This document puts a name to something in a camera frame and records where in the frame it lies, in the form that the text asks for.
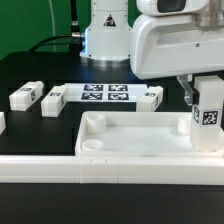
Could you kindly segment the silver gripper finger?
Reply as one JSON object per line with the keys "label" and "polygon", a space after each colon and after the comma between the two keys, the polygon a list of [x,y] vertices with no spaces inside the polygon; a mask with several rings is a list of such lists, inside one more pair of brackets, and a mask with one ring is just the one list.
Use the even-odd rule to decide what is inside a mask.
{"label": "silver gripper finger", "polygon": [[191,74],[180,75],[177,77],[177,80],[181,87],[184,89],[184,101],[188,106],[192,106],[195,103],[196,92],[190,83],[193,80]]}

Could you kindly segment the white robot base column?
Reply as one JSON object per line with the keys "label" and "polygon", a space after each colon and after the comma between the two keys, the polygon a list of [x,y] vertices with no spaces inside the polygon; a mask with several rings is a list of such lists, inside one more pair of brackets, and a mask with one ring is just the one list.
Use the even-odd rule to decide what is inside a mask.
{"label": "white robot base column", "polygon": [[101,68],[128,66],[131,31],[128,0],[91,0],[91,23],[84,32],[81,61]]}

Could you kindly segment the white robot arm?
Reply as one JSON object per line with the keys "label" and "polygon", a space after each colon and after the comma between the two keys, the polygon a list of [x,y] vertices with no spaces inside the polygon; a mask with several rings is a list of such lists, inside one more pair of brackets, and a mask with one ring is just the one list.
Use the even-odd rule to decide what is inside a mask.
{"label": "white robot arm", "polygon": [[224,70],[224,0],[136,0],[141,15],[133,25],[130,63],[140,79],[176,76],[185,102],[200,93],[190,74]]}

